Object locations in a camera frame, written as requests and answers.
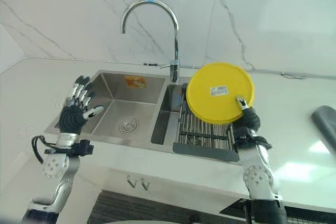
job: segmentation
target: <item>sink basin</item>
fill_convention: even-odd
[[[151,137],[151,143],[173,146],[182,102],[182,86],[168,85]]]
[[[127,78],[130,77],[141,78],[144,82],[132,85],[137,81],[128,83]],[[110,102],[105,106],[105,113],[98,122],[89,122],[83,128],[83,132],[127,140],[147,137],[164,80],[156,77],[101,73],[93,81],[94,87],[100,89],[94,101],[97,104],[104,103],[104,93],[108,94]]]

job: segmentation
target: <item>robot finger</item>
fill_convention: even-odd
[[[90,77],[86,77],[82,80],[82,82],[79,84],[77,90],[75,91],[75,100],[79,99],[79,94],[84,89],[85,85],[90,81]]]
[[[78,89],[79,85],[83,82],[83,80],[84,80],[83,76],[80,76],[76,79],[71,89],[69,90],[67,100],[71,100],[75,96],[76,90]]]
[[[103,106],[96,106],[96,107],[92,108],[91,110],[85,112],[83,114],[83,118],[85,120],[89,120],[90,118],[100,114],[103,110],[104,110]]]
[[[92,89],[92,87],[93,87],[93,83],[91,82],[91,83],[89,83],[89,84],[87,84],[85,86],[85,88],[82,90],[82,92],[80,92],[79,98],[78,98],[79,103],[83,102],[85,96],[87,95],[87,93],[89,92],[89,90]]]
[[[71,89],[69,90],[68,96],[66,98],[65,106],[70,107],[71,105],[74,105],[76,91],[78,87],[81,85],[81,83],[83,82],[83,80],[84,80],[83,76],[80,76],[76,79]]]
[[[82,106],[84,111],[88,109],[89,103],[92,101],[92,99],[96,96],[95,92],[91,92],[86,98],[84,98]]]
[[[237,96],[237,97],[236,97],[236,100],[237,100],[237,102],[238,102],[239,107],[240,107],[241,110],[248,109],[248,104],[247,104],[247,102],[244,100],[243,97]]]

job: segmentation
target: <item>sticker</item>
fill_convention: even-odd
[[[217,97],[219,95],[227,95],[229,91],[226,86],[218,86],[210,88],[210,93],[212,97]]]
[[[124,76],[126,86],[129,88],[145,89],[146,81],[142,76]]]

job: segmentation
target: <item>dish drying rack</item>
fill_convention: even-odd
[[[197,118],[190,110],[186,100],[187,84],[182,85],[182,103],[173,151],[199,157],[215,158],[238,162],[234,150],[232,124],[210,124]]]

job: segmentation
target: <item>kitchen faucet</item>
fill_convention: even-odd
[[[170,9],[169,6],[167,6],[164,2],[160,0],[136,0],[129,4],[129,6],[125,9],[122,18],[121,18],[121,26],[120,26],[120,32],[122,34],[125,33],[125,24],[128,15],[131,13],[131,11],[136,8],[139,5],[144,5],[144,4],[152,4],[161,7],[164,9],[168,15],[171,17],[174,28],[175,28],[175,59],[170,62],[169,65],[161,66],[160,68],[166,68],[170,67],[170,80],[174,83],[178,82],[179,78],[179,70],[180,70],[180,60],[179,60],[179,53],[178,53],[178,43],[179,43],[179,23],[177,22],[177,18],[173,11]]]

